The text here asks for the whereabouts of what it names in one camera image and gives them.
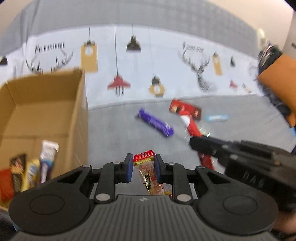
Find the person's right hand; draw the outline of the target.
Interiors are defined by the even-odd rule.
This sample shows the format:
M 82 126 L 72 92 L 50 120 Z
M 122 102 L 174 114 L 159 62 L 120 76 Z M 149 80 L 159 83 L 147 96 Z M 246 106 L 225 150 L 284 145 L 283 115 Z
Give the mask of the person's right hand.
M 289 235 L 285 240 L 295 240 L 296 216 L 295 212 L 279 212 L 273 229 Z

